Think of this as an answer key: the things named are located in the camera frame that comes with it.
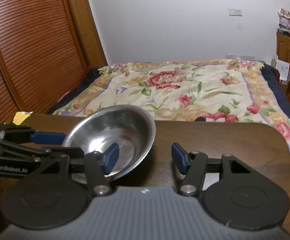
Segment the yellow paper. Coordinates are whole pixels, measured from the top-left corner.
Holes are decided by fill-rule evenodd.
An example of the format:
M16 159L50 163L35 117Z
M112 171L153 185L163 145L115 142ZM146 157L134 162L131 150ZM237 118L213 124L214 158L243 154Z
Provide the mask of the yellow paper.
M31 116L33 112L17 112L12 120L15 125L20 125L24 120Z

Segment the wall light switch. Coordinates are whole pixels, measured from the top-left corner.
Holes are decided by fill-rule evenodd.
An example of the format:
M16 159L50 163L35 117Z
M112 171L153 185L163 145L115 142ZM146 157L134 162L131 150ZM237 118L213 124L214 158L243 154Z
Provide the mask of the wall light switch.
M242 10L241 9L228 9L229 16L242 16Z

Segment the small steel bowl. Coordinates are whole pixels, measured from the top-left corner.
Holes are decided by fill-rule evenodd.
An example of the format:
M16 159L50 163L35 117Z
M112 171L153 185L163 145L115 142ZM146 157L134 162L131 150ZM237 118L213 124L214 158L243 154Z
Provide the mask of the small steel bowl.
M119 146L119 156L111 173L113 181L135 169L150 152L156 135L153 117L134 105L102 109L80 121L65 137L63 147L79 147L85 154L103 153L111 144Z

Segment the louvered wooden wardrobe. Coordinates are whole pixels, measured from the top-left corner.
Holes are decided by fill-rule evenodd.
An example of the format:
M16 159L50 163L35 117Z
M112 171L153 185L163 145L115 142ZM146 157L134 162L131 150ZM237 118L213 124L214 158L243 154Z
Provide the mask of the louvered wooden wardrobe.
M0 123L48 112L106 64L88 0L0 0Z

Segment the floral bed quilt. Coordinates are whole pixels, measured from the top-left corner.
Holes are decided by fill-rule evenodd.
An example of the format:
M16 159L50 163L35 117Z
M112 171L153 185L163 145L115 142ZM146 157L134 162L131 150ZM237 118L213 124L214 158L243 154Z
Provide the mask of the floral bed quilt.
M156 120L257 122L275 128L290 149L290 103L277 75L259 61L117 63L92 68L51 113L88 116L137 105Z

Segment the white paper bag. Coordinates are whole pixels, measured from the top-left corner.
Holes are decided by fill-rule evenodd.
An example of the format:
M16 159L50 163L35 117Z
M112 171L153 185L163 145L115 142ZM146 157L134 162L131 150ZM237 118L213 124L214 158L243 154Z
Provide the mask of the white paper bag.
M290 64L278 59L275 55L272 59L271 66L279 72L279 82L282 85L288 85L290 81Z

